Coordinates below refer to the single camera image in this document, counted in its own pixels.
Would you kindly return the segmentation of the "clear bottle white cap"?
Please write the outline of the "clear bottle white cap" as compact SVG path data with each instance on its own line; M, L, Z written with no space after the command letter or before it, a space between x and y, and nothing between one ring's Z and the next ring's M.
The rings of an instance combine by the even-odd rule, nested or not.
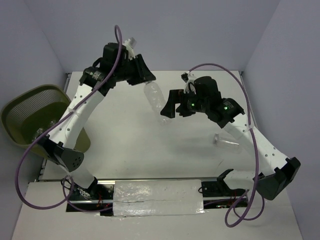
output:
M149 81L144 85L143 91L158 123L161 126L170 124L172 120L161 115L161 110L165 106L166 101L159 85L155 81Z

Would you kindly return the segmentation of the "clear crushed plastic bottle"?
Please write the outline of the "clear crushed plastic bottle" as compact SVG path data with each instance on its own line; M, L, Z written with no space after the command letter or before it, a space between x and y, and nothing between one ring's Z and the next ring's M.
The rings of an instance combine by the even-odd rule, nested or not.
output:
M38 138L40 135L42 135L44 132L44 129L42 127L38 128L33 136L34 139Z

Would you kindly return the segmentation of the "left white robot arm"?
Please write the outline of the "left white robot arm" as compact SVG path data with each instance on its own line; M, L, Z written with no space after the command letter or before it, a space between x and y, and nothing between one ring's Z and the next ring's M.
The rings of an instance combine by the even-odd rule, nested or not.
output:
M141 54L134 53L132 38L108 43L102 57L83 71L75 95L60 120L40 138L48 159L72 177L77 190L86 199L98 194L98 180L83 167L84 153L76 149L76 142L88 118L116 83L126 81L134 86L156 77L145 64Z

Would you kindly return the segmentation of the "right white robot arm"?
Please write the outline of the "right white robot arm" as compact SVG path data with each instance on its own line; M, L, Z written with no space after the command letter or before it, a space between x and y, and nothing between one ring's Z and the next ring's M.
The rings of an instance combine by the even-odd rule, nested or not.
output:
M249 123L245 110L232 98L224 98L217 82L210 76L186 82L184 89L169 91L168 100L160 114L173 119L176 114L189 117L204 113L209 120L229 133L249 154L258 157L257 192L274 200L296 176L301 163L288 157Z

